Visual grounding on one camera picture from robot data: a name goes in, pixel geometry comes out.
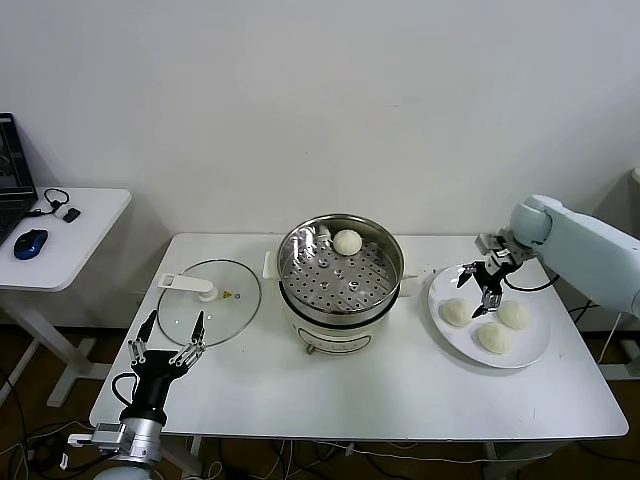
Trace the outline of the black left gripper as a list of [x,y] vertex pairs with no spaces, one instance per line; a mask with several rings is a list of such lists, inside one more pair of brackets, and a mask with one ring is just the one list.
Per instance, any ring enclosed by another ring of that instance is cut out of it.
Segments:
[[190,340],[179,352],[146,350],[155,322],[156,311],[152,310],[135,338],[127,341],[130,365],[138,385],[121,416],[165,416],[164,406],[172,382],[186,375],[206,350],[203,311],[198,315]]

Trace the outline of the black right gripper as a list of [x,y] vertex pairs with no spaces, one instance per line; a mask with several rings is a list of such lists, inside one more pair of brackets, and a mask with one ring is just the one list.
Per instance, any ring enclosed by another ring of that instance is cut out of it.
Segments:
[[478,287],[483,292],[481,304],[472,313],[473,318],[496,312],[502,299],[502,273],[497,270],[490,273],[484,261],[476,261],[461,266],[458,276],[457,288],[461,288],[467,281],[474,277]]

